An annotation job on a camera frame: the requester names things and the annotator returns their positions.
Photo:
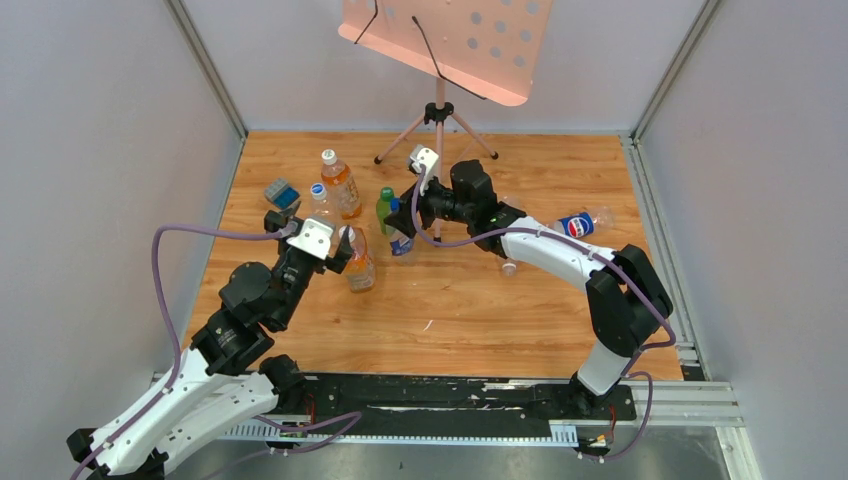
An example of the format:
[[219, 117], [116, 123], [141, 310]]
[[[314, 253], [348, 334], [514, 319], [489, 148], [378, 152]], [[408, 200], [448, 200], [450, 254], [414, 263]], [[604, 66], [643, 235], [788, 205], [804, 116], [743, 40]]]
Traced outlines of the Pepsi bottle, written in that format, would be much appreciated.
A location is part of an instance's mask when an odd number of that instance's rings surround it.
[[389, 241], [392, 259], [400, 264], [412, 265], [415, 261], [414, 246], [415, 239], [406, 236], [403, 232], [391, 227], [388, 219], [384, 220], [386, 235]]
[[556, 219], [548, 227], [571, 238], [582, 238], [598, 231], [611, 229], [615, 224], [612, 210], [606, 206], [592, 207]]

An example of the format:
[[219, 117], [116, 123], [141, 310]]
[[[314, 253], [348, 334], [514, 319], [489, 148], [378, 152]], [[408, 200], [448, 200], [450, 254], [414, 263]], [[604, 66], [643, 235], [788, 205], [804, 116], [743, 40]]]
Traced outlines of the orange tea bottle crushed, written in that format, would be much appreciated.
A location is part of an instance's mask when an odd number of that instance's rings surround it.
[[344, 270], [350, 290], [353, 293], [371, 290], [376, 284], [376, 266], [364, 231], [344, 225], [339, 232], [339, 239], [347, 239], [353, 248], [353, 255]]

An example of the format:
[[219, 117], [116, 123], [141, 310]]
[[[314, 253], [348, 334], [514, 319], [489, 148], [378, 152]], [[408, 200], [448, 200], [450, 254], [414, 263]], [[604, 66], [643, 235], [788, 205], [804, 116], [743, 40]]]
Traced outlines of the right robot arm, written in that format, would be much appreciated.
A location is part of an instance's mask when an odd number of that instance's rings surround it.
[[641, 353], [658, 346], [649, 340], [655, 332], [664, 329], [668, 345], [676, 341], [669, 324], [673, 303], [648, 255], [635, 245], [599, 247], [544, 226], [499, 200], [478, 160], [455, 164], [448, 186], [438, 178], [438, 163], [423, 155], [409, 160], [416, 182], [386, 224], [439, 248], [446, 242], [428, 236], [427, 229], [437, 220], [462, 224], [467, 244], [536, 266], [583, 291], [595, 344], [573, 376], [571, 403], [584, 417], [598, 416]]

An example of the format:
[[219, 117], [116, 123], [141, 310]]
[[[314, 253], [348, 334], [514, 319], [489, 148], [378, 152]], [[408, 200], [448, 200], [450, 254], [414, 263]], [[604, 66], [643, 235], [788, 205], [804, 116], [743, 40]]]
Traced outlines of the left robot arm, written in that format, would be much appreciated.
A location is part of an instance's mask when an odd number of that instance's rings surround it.
[[276, 409], [315, 415], [317, 403], [296, 362], [267, 357], [315, 274], [340, 274], [356, 235], [316, 216], [270, 211], [264, 233], [278, 260], [241, 264], [219, 291], [221, 306], [179, 349], [170, 370], [131, 407], [67, 439], [74, 478], [163, 479], [232, 427]]

